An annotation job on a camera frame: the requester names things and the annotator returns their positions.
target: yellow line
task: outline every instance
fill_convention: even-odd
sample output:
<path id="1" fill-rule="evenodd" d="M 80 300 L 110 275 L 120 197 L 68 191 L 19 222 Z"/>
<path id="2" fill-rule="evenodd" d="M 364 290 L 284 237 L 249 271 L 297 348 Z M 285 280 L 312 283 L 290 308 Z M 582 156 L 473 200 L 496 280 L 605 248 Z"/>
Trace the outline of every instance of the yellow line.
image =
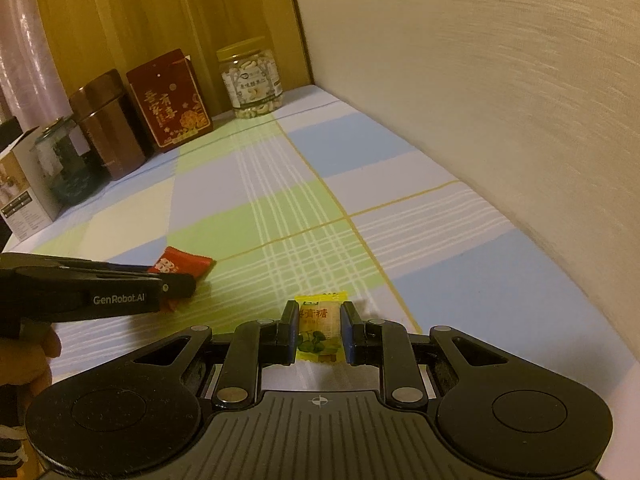
<path id="1" fill-rule="evenodd" d="M 447 186 L 450 186 L 451 184 L 456 184 L 458 182 L 460 182 L 460 180 L 458 180 L 458 179 L 449 180 L 448 182 L 445 182 L 444 184 L 440 184 L 439 186 L 431 187 L 431 189 L 425 189 L 425 190 L 422 190 L 422 191 L 418 191 L 417 193 L 413 193 L 411 195 L 403 196 L 402 198 L 396 198 L 395 200 L 392 200 L 391 202 L 385 202 L 385 203 L 380 204 L 380 205 L 375 205 L 373 207 L 369 207 L 367 209 L 363 209 L 362 211 L 358 211 L 357 213 L 351 213 L 350 216 L 358 216 L 358 215 L 362 215 L 364 213 L 370 213 L 371 211 L 376 211 L 378 209 L 382 209 L 383 207 L 386 207 L 388 205 L 397 204 L 399 202 L 404 202 L 405 200 L 409 200 L 410 198 L 415 198 L 415 197 L 420 196 L 420 195 L 426 195 L 427 193 L 430 193 L 431 191 L 437 191 L 439 189 L 442 189 L 443 187 L 447 187 Z"/>
<path id="2" fill-rule="evenodd" d="M 384 271 L 384 269 L 382 268 L 382 266 L 380 265 L 378 259 L 374 256 L 373 252 L 371 252 L 371 249 L 369 248 L 369 245 L 366 243 L 366 241 L 364 241 L 364 238 L 362 238 L 362 236 L 360 235 L 360 233 L 358 232 L 358 229 L 356 228 L 356 225 L 353 223 L 353 220 L 351 219 L 351 217 L 347 214 L 347 212 L 345 211 L 345 209 L 342 207 L 342 204 L 340 203 L 340 201 L 336 198 L 336 196 L 333 194 L 333 192 L 331 191 L 331 189 L 329 188 L 329 186 L 327 186 L 326 182 L 322 179 L 322 177 L 320 177 L 320 175 L 318 174 L 318 172 L 311 166 L 311 164 L 309 163 L 308 160 L 306 160 L 306 157 L 304 155 L 302 155 L 302 153 L 300 153 L 300 150 L 298 149 L 298 147 L 292 142 L 291 139 L 289 139 L 289 136 L 287 135 L 287 133 L 282 129 L 282 126 L 280 126 L 280 123 L 278 121 L 276 121 L 276 124 L 278 125 L 278 127 L 280 128 L 280 130 L 282 131 L 282 134 L 284 135 L 285 139 L 287 139 L 287 141 L 289 142 L 289 144 L 291 145 L 291 147 L 295 150 L 295 152 L 298 154 L 298 156 L 304 160 L 305 164 L 308 166 L 309 170 L 311 171 L 311 173 L 314 174 L 314 176 L 320 181 L 320 183 L 322 184 L 322 186 L 324 187 L 324 189 L 326 190 L 326 192 L 329 194 L 329 196 L 332 198 L 332 200 L 334 200 L 335 205 L 338 206 L 338 208 L 340 209 L 340 211 L 342 212 L 342 216 L 344 217 L 344 219 L 349 223 L 351 230 L 353 231 L 353 233 L 356 235 L 356 238 L 358 239 L 358 241 L 362 244 L 362 247 L 364 248 L 365 251 L 367 251 L 367 254 L 369 255 L 369 258 L 371 258 L 371 261 L 373 262 L 373 264 L 376 266 L 376 269 L 378 270 L 378 272 L 380 273 L 380 276 L 382 276 L 382 279 L 385 281 L 386 285 L 389 287 L 389 289 L 391 290 L 391 293 L 394 295 L 394 297 L 396 298 L 396 301 L 398 302 L 398 304 L 400 305 L 400 307 L 404 310 L 404 313 L 406 314 L 406 316 L 409 318 L 409 320 L 414 324 L 415 329 L 418 332 L 422 332 L 422 329 L 420 327 L 420 325 L 417 323 L 417 321 L 415 320 L 413 314 L 411 313 L 411 311 L 409 310 L 409 308 L 406 306 L 406 303 L 404 302 L 404 299 L 402 298 L 402 296 L 400 295 L 400 293 L 398 292 L 398 290 L 396 289 L 396 286 L 391 282 L 391 280 L 389 279 L 389 277 L 386 275 L 386 272 Z"/>
<path id="3" fill-rule="evenodd" d="M 323 224 L 318 224 L 318 225 L 314 225 L 313 227 L 308 227 L 307 229 L 302 229 L 302 231 L 297 231 L 297 232 L 292 233 L 290 235 L 281 236 L 280 238 L 274 238 L 273 240 L 270 240 L 270 241 L 265 242 L 265 243 L 263 243 L 261 245 L 255 246 L 255 247 L 253 247 L 251 249 L 247 249 L 245 251 L 242 251 L 241 253 L 232 254 L 231 256 L 225 256 L 224 258 L 220 258 L 219 260 L 217 260 L 217 262 L 226 262 L 227 260 L 231 260 L 232 258 L 235 258 L 237 256 L 243 256 L 245 254 L 253 253 L 254 251 L 257 251 L 258 249 L 262 249 L 262 248 L 266 247 L 267 245 L 271 245 L 271 244 L 274 244 L 276 242 L 282 242 L 284 240 L 288 240 L 289 238 L 293 238 L 294 236 L 303 235 L 304 233 L 308 233 L 309 231 L 313 231 L 314 229 L 326 227 L 327 225 L 335 224 L 336 222 L 339 222 L 341 220 L 344 220 L 344 218 L 336 218 L 334 220 L 329 220 L 328 222 L 325 222 Z"/>

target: tablecloth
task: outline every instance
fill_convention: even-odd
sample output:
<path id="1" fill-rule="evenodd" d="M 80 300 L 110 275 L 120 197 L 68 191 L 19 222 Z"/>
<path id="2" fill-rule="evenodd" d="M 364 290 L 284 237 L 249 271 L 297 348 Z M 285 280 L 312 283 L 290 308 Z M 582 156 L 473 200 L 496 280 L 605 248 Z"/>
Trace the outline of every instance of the tablecloth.
<path id="1" fill-rule="evenodd" d="M 218 261 L 175 314 L 60 324 L 57 380 L 193 324 L 230 332 L 297 294 L 346 290 L 363 318 L 447 324 L 607 400 L 601 470 L 636 478 L 640 365 L 578 287 L 471 188 L 366 115 L 307 86 L 252 120 L 156 156 L 8 250 L 153 264 L 167 245 Z M 297 363 L 267 388 L 375 386 L 368 367 Z"/>

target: ribbed gray panel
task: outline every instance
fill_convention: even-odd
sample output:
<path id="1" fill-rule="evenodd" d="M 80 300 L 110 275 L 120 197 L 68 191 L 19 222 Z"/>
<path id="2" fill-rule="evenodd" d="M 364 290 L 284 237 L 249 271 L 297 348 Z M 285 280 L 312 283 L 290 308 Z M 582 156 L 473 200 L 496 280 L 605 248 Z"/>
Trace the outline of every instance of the ribbed gray panel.
<path id="1" fill-rule="evenodd" d="M 43 480 L 63 480 L 46 473 Z M 415 413 L 373 392 L 267 392 L 215 416 L 190 450 L 140 480 L 496 480 L 451 455 Z M 574 480 L 596 480 L 584 473 Z"/>

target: triangular cutout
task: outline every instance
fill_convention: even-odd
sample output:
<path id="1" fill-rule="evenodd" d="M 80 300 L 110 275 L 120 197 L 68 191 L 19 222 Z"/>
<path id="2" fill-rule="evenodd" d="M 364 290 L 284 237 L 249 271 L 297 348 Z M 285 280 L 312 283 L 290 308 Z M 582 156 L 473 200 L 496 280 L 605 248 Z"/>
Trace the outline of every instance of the triangular cutout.
<path id="1" fill-rule="evenodd" d="M 453 339 L 454 345 L 471 366 L 502 365 L 507 359 L 462 337 Z"/>
<path id="2" fill-rule="evenodd" d="M 134 362 L 143 365 L 169 366 L 180 355 L 180 352 L 187 346 L 188 337 L 181 337 L 171 341 L 169 344 L 158 348 L 142 357 L 137 358 Z"/>

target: silver screw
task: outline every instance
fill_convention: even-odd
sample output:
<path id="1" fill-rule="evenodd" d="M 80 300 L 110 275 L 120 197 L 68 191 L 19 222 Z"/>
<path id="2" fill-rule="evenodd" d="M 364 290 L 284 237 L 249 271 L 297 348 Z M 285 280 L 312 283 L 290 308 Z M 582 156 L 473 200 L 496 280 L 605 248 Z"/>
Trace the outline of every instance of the silver screw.
<path id="1" fill-rule="evenodd" d="M 391 396 L 398 402 L 418 402 L 422 400 L 423 394 L 418 388 L 404 386 L 393 390 Z"/>
<path id="2" fill-rule="evenodd" d="M 222 402 L 228 402 L 229 404 L 233 404 L 234 402 L 242 402 L 248 396 L 249 394 L 246 392 L 246 390 L 243 390 L 242 388 L 236 388 L 235 386 L 222 388 L 218 392 L 218 398 Z"/>

